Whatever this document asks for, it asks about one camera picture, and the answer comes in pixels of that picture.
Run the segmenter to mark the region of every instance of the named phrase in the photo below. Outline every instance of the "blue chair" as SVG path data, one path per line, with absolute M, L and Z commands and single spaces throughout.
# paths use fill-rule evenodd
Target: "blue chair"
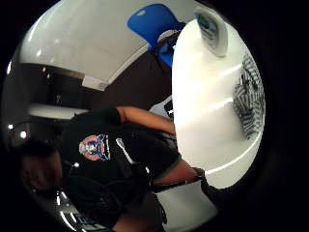
M 147 41 L 148 50 L 152 53 L 157 63 L 157 58 L 169 67 L 173 63 L 173 48 L 169 46 L 175 39 L 171 36 L 163 44 L 158 43 L 159 36 L 168 30 L 182 30 L 184 22 L 179 22 L 169 8 L 163 4 L 152 4 L 138 10 L 127 21 L 127 27 Z

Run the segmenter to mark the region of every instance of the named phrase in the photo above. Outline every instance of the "white device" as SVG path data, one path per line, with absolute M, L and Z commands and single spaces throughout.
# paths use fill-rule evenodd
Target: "white device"
M 228 31 L 222 17 L 211 8 L 197 7 L 194 13 L 204 46 L 216 56 L 225 56 L 228 48 Z

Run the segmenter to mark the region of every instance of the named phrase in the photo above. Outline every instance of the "white wall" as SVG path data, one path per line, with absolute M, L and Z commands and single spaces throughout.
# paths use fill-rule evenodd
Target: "white wall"
M 126 21 L 157 2 L 183 21 L 192 19 L 199 5 L 193 0 L 62 0 L 27 32 L 20 61 L 84 73 L 85 86 L 102 90 L 146 51 L 146 42 L 127 29 Z

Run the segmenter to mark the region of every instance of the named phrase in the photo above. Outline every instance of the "embroidered patch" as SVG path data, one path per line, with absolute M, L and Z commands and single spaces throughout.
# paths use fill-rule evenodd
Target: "embroidered patch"
M 79 153 L 88 160 L 110 160 L 108 135 L 90 135 L 79 143 Z

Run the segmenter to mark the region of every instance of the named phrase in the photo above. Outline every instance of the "dark hair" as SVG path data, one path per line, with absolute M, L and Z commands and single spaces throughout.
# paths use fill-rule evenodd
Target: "dark hair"
M 14 152 L 18 156 L 49 157 L 55 151 L 55 146 L 32 138 L 14 148 Z

